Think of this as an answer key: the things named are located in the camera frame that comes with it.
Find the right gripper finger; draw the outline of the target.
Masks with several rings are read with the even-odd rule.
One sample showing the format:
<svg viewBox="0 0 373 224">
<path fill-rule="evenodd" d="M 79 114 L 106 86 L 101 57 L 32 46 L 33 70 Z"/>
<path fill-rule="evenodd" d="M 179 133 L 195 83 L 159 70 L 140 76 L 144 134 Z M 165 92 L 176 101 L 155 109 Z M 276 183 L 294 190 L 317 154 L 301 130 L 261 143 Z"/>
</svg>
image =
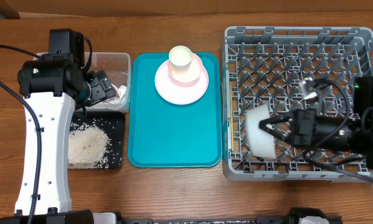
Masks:
<svg viewBox="0 0 373 224">
<path fill-rule="evenodd" d="M 289 121 L 291 118 L 293 118 L 293 115 L 281 114 L 281 115 L 278 115 L 278 116 L 274 116 L 274 117 L 270 117 L 270 118 L 261 120 L 258 124 L 258 127 L 259 128 L 265 128 L 268 124 L 284 123 L 284 122 Z"/>
<path fill-rule="evenodd" d="M 278 124 L 259 124 L 258 127 L 272 135 L 274 138 L 279 139 L 280 141 L 283 141 L 285 143 L 290 144 L 291 143 L 291 129 L 287 124 L 278 123 Z"/>
</svg>

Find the grey metal bowl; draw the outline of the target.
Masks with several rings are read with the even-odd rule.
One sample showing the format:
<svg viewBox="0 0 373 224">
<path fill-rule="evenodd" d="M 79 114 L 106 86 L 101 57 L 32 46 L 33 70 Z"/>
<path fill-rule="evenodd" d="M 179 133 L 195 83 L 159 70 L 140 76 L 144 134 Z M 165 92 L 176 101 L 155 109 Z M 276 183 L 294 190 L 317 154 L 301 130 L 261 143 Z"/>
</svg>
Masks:
<svg viewBox="0 0 373 224">
<path fill-rule="evenodd" d="M 276 159 L 275 142 L 271 134 L 259 128 L 261 120 L 270 117 L 268 105 L 260 105 L 247 111 L 245 117 L 246 135 L 248 148 L 255 157 Z"/>
</svg>

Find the white napkin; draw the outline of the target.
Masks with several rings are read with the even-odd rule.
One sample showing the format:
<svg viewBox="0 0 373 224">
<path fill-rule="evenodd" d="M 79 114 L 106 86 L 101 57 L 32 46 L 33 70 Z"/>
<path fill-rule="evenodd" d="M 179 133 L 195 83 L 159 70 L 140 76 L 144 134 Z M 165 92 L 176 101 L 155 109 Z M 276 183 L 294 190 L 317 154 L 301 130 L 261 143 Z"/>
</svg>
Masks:
<svg viewBox="0 0 373 224">
<path fill-rule="evenodd" d="M 112 84 L 112 89 L 115 91 L 115 96 L 98 103 L 97 106 L 121 105 L 125 102 L 125 93 L 127 91 L 127 87 L 124 85 L 117 87 Z"/>
</svg>

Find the white rice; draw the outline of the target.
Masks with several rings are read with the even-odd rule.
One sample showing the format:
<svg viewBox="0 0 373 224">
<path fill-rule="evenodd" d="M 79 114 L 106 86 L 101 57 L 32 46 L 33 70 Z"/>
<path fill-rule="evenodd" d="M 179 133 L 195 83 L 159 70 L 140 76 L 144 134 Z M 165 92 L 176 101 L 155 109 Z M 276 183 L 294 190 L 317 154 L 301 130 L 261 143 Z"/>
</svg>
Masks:
<svg viewBox="0 0 373 224">
<path fill-rule="evenodd" d="M 123 163 L 122 140 L 105 123 L 76 121 L 68 137 L 69 169 L 118 169 Z"/>
</svg>

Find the white cup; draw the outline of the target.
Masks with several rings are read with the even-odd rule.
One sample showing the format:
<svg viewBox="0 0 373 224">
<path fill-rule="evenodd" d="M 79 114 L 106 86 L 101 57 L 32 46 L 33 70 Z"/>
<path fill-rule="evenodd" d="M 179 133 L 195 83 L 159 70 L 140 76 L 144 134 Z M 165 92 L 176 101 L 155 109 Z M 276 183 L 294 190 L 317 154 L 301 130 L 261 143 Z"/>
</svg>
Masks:
<svg viewBox="0 0 373 224">
<path fill-rule="evenodd" d="M 191 50 L 183 45 L 173 47 L 169 51 L 169 65 L 170 73 L 186 73 L 192 62 Z"/>
</svg>

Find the wooden chopstick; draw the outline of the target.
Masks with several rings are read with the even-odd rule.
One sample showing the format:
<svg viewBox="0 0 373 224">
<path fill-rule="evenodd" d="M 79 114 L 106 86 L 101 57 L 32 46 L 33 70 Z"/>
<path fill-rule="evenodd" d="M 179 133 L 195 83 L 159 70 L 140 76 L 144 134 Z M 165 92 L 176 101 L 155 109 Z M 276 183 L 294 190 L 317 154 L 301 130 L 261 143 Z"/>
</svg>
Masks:
<svg viewBox="0 0 373 224">
<path fill-rule="evenodd" d="M 234 152 L 234 114 L 233 114 L 233 92 L 232 92 L 232 81 L 230 84 L 230 134 L 231 134 L 231 152 Z"/>
</svg>

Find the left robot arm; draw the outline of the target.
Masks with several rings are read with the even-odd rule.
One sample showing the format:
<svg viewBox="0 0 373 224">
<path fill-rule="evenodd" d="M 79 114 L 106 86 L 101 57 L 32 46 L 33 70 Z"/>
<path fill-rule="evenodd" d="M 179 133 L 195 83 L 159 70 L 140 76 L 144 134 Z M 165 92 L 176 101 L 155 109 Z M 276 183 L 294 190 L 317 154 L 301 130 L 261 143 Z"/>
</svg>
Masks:
<svg viewBox="0 0 373 224">
<path fill-rule="evenodd" d="M 84 45 L 72 29 L 49 32 L 49 51 L 26 61 L 19 93 L 3 88 L 25 108 L 26 145 L 22 185 L 14 215 L 0 223 L 93 223 L 91 210 L 74 211 L 68 187 L 68 136 L 75 110 L 86 111 L 116 95 L 103 70 L 90 70 Z"/>
</svg>

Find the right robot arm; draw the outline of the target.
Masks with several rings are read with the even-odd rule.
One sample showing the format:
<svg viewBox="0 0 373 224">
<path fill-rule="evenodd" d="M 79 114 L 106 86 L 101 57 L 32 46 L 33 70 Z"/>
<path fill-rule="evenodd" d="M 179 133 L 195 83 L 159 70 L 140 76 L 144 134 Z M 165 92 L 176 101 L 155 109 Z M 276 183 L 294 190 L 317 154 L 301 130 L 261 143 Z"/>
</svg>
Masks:
<svg viewBox="0 0 373 224">
<path fill-rule="evenodd" d="M 373 77 L 356 78 L 353 89 L 353 102 L 346 103 L 343 118 L 321 116 L 314 109 L 293 110 L 262 119 L 258 127 L 293 147 L 302 148 L 305 162 L 373 186 Z M 326 164 L 313 159 L 318 149 L 357 156 Z"/>
</svg>

